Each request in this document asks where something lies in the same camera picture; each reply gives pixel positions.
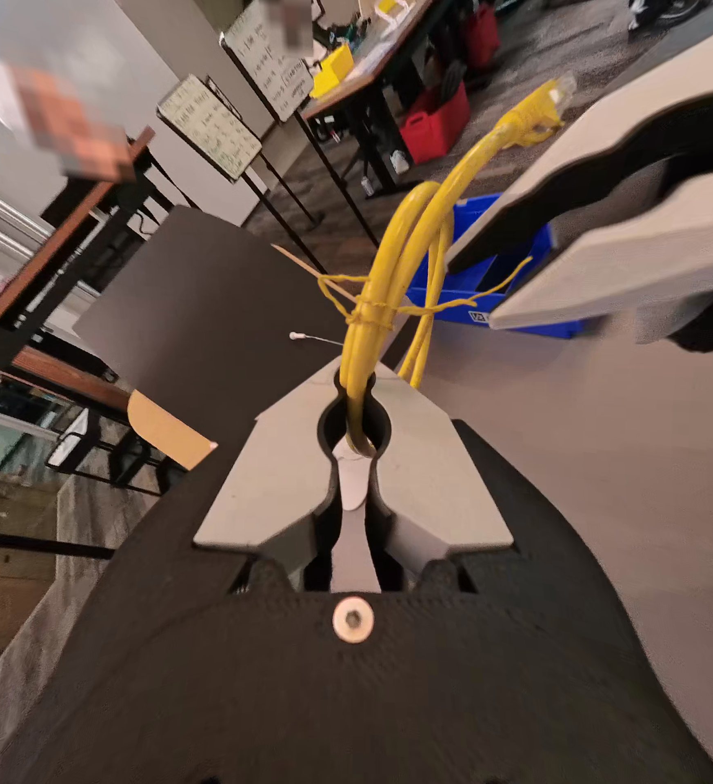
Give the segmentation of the wooden desk with black frame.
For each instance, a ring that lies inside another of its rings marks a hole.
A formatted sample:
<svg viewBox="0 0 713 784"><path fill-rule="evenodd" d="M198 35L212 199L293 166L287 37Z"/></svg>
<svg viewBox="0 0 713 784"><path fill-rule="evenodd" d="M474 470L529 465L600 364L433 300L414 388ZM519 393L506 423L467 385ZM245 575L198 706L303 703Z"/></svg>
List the wooden desk with black frame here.
<svg viewBox="0 0 713 784"><path fill-rule="evenodd" d="M123 249L131 218L154 188L140 166L149 163L154 137L146 126L129 146L134 180L93 186L0 294L0 370L12 365L97 261Z"/></svg>

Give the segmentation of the dark table with wooden edge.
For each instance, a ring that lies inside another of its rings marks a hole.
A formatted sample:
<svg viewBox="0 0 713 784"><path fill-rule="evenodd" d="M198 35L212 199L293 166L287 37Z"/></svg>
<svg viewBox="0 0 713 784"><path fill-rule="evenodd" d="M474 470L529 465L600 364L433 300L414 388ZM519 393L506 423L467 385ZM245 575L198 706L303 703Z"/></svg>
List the dark table with wooden edge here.
<svg viewBox="0 0 713 784"><path fill-rule="evenodd" d="M344 317L317 273L243 228L175 206L73 326L133 390L180 425L133 430L186 469L234 442L256 416L342 346Z"/></svg>

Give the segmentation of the red plastic bin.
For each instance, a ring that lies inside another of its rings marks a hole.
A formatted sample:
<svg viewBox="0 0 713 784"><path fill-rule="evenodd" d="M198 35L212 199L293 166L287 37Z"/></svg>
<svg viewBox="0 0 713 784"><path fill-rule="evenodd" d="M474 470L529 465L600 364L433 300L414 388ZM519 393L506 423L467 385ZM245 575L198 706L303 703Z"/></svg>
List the red plastic bin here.
<svg viewBox="0 0 713 784"><path fill-rule="evenodd" d="M414 101L400 126L403 142L415 165L449 153L471 119L464 81L448 101L440 98L440 87L426 89Z"/></svg>

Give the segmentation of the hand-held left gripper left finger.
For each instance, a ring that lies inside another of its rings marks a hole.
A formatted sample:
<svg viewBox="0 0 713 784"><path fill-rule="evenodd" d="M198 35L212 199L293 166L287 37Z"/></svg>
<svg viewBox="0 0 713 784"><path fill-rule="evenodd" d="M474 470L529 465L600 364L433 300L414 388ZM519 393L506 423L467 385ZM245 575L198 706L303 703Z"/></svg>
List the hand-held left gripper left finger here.
<svg viewBox="0 0 713 784"><path fill-rule="evenodd" d="M331 588L343 510L334 450L347 429L339 372L332 359L256 418L196 546L271 559L306 590Z"/></svg>

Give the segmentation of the yellow storage box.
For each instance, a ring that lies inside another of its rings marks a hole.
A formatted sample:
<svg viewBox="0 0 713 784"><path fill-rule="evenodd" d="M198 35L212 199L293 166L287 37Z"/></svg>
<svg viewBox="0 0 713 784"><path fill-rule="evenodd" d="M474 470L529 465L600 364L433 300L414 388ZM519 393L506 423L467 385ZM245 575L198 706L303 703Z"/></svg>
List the yellow storage box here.
<svg viewBox="0 0 713 784"><path fill-rule="evenodd" d="M349 76L354 68L353 55L348 43L341 44L320 63L320 71L314 76L312 99L330 93Z"/></svg>

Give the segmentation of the yellow twist tie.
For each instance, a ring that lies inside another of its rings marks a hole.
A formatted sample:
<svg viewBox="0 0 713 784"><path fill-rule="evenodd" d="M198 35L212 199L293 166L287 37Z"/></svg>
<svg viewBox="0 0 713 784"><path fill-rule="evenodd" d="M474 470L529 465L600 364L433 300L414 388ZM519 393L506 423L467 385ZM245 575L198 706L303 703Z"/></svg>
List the yellow twist tie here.
<svg viewBox="0 0 713 784"><path fill-rule="evenodd" d="M394 319L397 314L404 314L415 317L423 317L428 315L436 316L443 311L456 307L475 307L479 299L496 293L498 289L515 280L519 273L524 270L524 268L527 267L532 261L533 257L527 256L527 258L522 260L516 269L514 269L504 281L492 289L484 292L478 292L469 298L453 299L444 303L437 303L434 306L425 307L416 306L414 304L391 306L388 303L380 303L372 299L365 298L363 295L359 295L355 299L354 308L351 311L347 311L332 293L332 290L335 289L335 284L340 281L367 283L369 281L368 276L324 274L318 276L317 282L322 294L344 317L345 323L347 325L371 325L390 330L393 328Z"/></svg>

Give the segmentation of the whiteboard on black easel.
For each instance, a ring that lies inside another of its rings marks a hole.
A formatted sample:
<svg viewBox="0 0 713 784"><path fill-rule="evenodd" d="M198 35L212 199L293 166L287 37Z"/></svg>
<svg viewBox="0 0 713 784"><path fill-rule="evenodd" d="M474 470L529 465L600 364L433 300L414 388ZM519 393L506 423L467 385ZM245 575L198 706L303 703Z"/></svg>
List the whiteboard on black easel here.
<svg viewBox="0 0 713 784"><path fill-rule="evenodd" d="M378 238L357 207L346 183L322 151L309 124L302 118L301 107L312 91L312 74L301 58L282 53L280 44L271 42L269 17L262 4L248 2L232 25L221 32L219 43L273 121L277 125L284 125L289 119L294 119L300 126L362 230L377 248Z"/></svg>
<svg viewBox="0 0 713 784"><path fill-rule="evenodd" d="M266 211L306 255L312 268L321 274L326 273L325 268L304 243L302 237L275 208L265 191L251 179L249 169L254 161L260 159L266 164L270 173L292 196L293 201L296 201L313 227L317 227L320 221L304 207L285 184L282 175L269 163L263 152L260 138L249 129L230 105L224 103L216 90L191 73L166 94L157 104L155 113L158 119L231 183L244 181Z"/></svg>

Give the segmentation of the long wooden table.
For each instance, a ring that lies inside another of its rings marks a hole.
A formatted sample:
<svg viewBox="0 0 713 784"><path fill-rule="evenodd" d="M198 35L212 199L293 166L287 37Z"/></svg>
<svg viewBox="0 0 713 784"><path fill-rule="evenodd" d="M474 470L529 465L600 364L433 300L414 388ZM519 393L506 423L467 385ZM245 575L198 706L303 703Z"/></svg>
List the long wooden table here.
<svg viewBox="0 0 713 784"><path fill-rule="evenodd" d="M363 52L357 56L348 77L329 93L308 103L302 112L300 123L313 142L315 137L309 128L312 121L329 116L344 121L345 129L358 143L364 162L378 182L368 198L404 193L419 184L417 180L397 180L389 159L381 153L373 129L376 124L380 125L389 141L396 143L395 149L403 153L407 162L412 162L384 90L400 83L398 93L405 108L419 97L422 82L412 64L413 54L438 25L448 7L449 2L414 2L409 14L386 36L377 24L373 24Z"/></svg>

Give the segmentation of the blue plastic bin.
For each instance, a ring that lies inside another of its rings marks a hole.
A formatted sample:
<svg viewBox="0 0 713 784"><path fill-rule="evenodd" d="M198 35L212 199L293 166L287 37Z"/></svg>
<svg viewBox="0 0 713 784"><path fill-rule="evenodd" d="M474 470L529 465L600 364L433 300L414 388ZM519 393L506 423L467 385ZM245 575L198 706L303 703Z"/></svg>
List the blue plastic bin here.
<svg viewBox="0 0 713 784"><path fill-rule="evenodd" d="M489 194L458 201L453 207L453 243L459 240L465 230L482 216L492 204L498 200L500 194ZM489 257L485 257L474 267L457 275L448 274L442 284L439 297L440 303L459 299L471 299L478 293L495 289L488 296L476 300L476 307L458 306L443 310L435 315L438 321L449 321L463 325L473 325L478 328L489 328L489 314L508 295L518 289L519 285L532 272L546 262L551 252L556 247L554 230L551 225L545 224L532 237L516 246L514 249ZM500 289L499 283L506 282L507 278L527 257L531 261L520 269L518 274ZM417 307L423 307L426 301L428 284L428 256L425 255L420 267L414 275L406 296ZM584 321L568 321L553 325L538 325L530 328L519 328L513 331L527 334L545 336L556 339L571 339L580 334L585 328Z"/></svg>

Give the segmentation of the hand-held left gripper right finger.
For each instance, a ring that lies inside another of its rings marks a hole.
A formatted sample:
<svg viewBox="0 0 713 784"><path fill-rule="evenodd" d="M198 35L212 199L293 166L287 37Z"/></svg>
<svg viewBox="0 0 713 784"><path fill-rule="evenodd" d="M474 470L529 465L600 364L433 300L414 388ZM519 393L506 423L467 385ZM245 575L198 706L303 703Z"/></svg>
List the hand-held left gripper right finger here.
<svg viewBox="0 0 713 784"><path fill-rule="evenodd" d="M364 406L375 448L365 531L381 590L432 561L509 550L512 534L452 419L380 364Z"/></svg>

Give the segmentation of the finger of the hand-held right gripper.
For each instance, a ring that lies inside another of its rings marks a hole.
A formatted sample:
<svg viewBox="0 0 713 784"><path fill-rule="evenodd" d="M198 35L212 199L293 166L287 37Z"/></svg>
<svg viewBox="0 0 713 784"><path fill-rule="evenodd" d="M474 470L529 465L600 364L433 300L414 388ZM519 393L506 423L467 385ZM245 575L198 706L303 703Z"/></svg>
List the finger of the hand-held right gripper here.
<svg viewBox="0 0 713 784"><path fill-rule="evenodd" d="M646 166L713 146L713 15L680 26L465 231L447 255L459 274L545 224L607 197Z"/></svg>
<svg viewBox="0 0 713 784"><path fill-rule="evenodd" d="M639 344L669 338L713 302L713 172L630 220L583 234L489 316L493 330L635 311Z"/></svg>

